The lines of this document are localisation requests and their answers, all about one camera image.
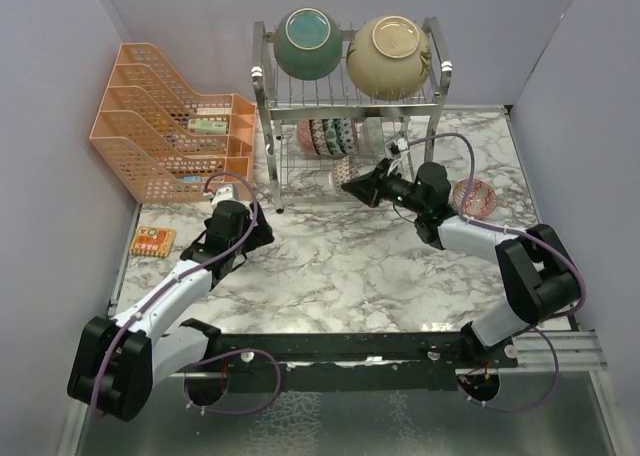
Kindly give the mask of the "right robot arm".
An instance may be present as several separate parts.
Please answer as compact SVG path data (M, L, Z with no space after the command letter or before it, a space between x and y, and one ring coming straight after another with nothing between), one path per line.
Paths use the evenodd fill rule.
M449 204L451 184L442 165L422 164L412 182L393 165L385 158L339 187L368 207L387 201L411 211L423 243L499 267L506 299L461 330L459 354L467 365L483 366L494 357L495 346L556 316L584 295L584 281L553 228L494 227L461 217Z

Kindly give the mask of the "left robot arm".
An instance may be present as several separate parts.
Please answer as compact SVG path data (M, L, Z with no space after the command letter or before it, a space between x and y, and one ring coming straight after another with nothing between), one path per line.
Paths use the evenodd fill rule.
M217 328L176 323L192 304L237 270L248 253L274 241L259 203L221 201L203 233L149 294L113 318L84 326L67 383L74 400L122 421L145 406L153 387L186 366L206 371L220 361Z

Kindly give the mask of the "steel two-tier dish rack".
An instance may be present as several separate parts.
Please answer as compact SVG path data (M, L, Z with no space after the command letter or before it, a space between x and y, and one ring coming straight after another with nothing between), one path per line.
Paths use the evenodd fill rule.
M432 135L439 126L453 76L450 51L436 17L422 23L432 51L429 77L417 93L396 102L365 95L348 78L342 60L329 75L315 81L295 79L278 66L273 52L276 33L262 21L253 25L252 85L266 151L269 199L283 213L295 204L341 202L328 184L332 156L306 155L288 133L300 120L350 118L357 123L379 117L393 134L407 136L414 118L428 122Z

